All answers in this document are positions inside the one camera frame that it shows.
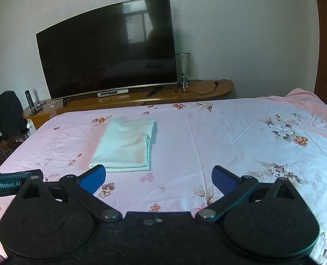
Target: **mint green towel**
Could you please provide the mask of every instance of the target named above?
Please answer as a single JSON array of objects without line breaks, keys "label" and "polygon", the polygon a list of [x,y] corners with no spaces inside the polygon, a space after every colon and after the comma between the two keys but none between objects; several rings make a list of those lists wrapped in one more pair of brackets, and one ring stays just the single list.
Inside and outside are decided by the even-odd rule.
[{"label": "mint green towel", "polygon": [[92,156],[89,168],[102,164],[106,172],[149,170],[153,119],[129,122],[111,117]]}]

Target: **pink bed sheet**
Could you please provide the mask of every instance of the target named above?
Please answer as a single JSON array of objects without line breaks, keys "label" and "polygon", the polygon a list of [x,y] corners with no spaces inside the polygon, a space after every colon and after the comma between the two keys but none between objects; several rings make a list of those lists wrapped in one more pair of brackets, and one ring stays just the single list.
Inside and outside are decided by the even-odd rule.
[{"label": "pink bed sheet", "polygon": [[[149,172],[108,173],[94,194],[127,211],[191,211],[222,197],[211,171],[221,165],[261,182],[287,176],[318,219],[312,252],[327,262],[327,106],[296,89],[286,97],[161,104],[65,113],[52,118],[1,166],[16,172],[40,168],[45,181],[88,169],[111,117],[153,118]],[[0,218],[13,197],[0,197]],[[0,244],[0,254],[5,256]]]}]

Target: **television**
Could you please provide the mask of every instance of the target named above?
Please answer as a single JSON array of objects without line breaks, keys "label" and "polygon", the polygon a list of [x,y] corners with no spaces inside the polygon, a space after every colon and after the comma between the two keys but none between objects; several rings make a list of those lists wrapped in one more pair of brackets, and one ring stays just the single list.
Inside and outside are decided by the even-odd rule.
[{"label": "television", "polygon": [[51,99],[177,83],[170,0],[94,9],[36,34]]}]

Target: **wooden table top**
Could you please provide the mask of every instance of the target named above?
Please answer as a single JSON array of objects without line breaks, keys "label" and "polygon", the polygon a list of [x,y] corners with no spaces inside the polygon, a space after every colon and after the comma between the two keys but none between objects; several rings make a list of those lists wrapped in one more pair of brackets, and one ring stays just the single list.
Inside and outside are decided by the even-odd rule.
[{"label": "wooden table top", "polygon": [[229,94],[234,85],[230,80],[222,80],[218,86],[214,83],[215,80],[193,81],[186,89],[179,89],[177,85],[166,85],[164,88],[151,97],[146,95],[152,90],[152,87],[129,89],[128,94],[120,94],[108,97],[97,97],[96,94],[82,95],[68,98],[66,107],[63,107],[62,100],[47,100],[47,104],[43,106],[36,115],[29,116],[30,108],[27,107],[23,112],[25,119],[34,119],[42,115],[47,115],[49,118],[65,113],[80,110],[97,110],[103,108],[131,107],[162,103],[175,102],[194,102],[218,100]]}]

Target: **wall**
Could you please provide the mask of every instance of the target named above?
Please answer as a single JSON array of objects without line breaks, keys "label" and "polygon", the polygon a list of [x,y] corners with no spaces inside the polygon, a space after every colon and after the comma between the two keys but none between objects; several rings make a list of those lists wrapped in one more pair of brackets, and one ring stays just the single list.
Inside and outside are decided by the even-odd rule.
[{"label": "wall", "polygon": [[[126,0],[0,0],[0,94],[49,97],[35,34],[64,19]],[[318,63],[316,0],[171,0],[176,51],[194,77],[231,79],[238,97],[313,90]]]}]

